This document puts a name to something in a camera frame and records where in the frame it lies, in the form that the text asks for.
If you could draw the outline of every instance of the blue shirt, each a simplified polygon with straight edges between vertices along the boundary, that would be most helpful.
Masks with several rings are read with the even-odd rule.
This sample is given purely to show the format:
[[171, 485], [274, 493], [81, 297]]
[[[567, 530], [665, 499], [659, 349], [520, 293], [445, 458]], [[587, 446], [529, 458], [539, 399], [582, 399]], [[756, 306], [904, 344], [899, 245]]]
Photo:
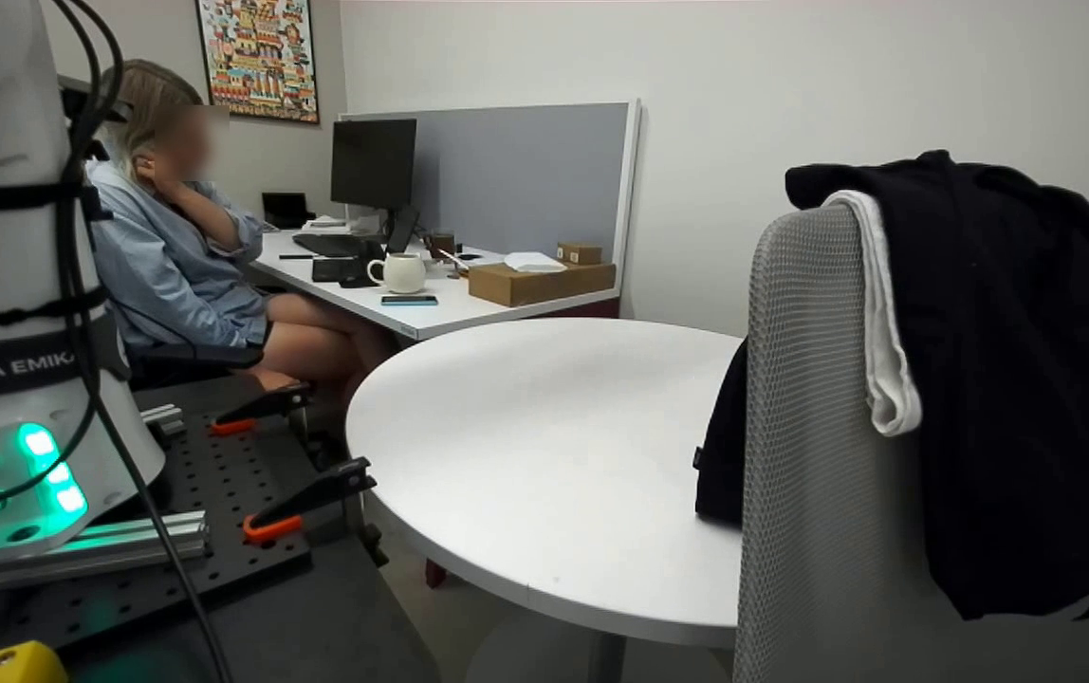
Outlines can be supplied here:
[[205, 235], [156, 201], [114, 162], [88, 162], [107, 221], [91, 222], [94, 268], [111, 293], [124, 344], [263, 344], [264, 297], [244, 275], [259, 256], [264, 221], [210, 193], [239, 227], [239, 249], [215, 249]]

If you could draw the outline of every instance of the white table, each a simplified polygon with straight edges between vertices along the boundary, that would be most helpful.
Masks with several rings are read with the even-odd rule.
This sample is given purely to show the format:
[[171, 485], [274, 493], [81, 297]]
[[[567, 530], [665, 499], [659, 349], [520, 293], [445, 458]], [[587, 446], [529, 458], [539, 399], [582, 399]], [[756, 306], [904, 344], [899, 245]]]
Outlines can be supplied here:
[[387, 306], [378, 287], [343, 287], [334, 281], [325, 286], [310, 281], [310, 256], [283, 256], [283, 253], [309, 253], [309, 249], [291, 244], [291, 230], [269, 230], [254, 268], [277, 275], [282, 286], [296, 293], [309, 293], [343, 312], [353, 312], [383, 329], [395, 329], [410, 341], [438, 337], [438, 332], [462, 329], [462, 326], [496, 322], [496, 318], [531, 318], [531, 315], [554, 315], [554, 312], [620, 299], [620, 293], [607, 287], [607, 293], [567, 297], [567, 299], [545, 299], [545, 305], [529, 305], [529, 306], [500, 306], [500, 305], [469, 297], [465, 281], [427, 275], [427, 293], [438, 297], [438, 305]]
[[378, 365], [344, 435], [469, 584], [605, 633], [723, 644], [739, 530], [693, 517], [689, 458], [736, 344], [626, 318], [460, 329]]

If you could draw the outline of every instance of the wall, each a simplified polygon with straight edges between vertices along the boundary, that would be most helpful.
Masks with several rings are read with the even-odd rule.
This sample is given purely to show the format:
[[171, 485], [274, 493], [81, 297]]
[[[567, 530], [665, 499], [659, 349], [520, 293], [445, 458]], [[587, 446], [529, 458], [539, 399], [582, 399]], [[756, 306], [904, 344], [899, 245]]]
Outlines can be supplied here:
[[[43, 0], [57, 72], [88, 74], [73, 25]], [[205, 93], [205, 63], [193, 0], [91, 0], [111, 24], [124, 58], [148, 58], [187, 74]], [[235, 122], [226, 129], [226, 193], [259, 207], [263, 188], [302, 188], [310, 207], [334, 213], [331, 184], [331, 122], [343, 108], [343, 25], [339, 0], [310, 0], [320, 108], [322, 126]]]
[[344, 102], [644, 102], [630, 312], [744, 329], [799, 158], [954, 148], [1089, 183], [1089, 0], [343, 0]]

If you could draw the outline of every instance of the framed poster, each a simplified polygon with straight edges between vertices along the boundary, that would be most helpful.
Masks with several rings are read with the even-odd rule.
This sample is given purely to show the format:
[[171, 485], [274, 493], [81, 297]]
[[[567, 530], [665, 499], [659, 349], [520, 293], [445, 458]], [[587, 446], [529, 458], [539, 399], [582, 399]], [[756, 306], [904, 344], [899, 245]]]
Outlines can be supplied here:
[[205, 84], [233, 116], [320, 126], [310, 0], [197, 0]]

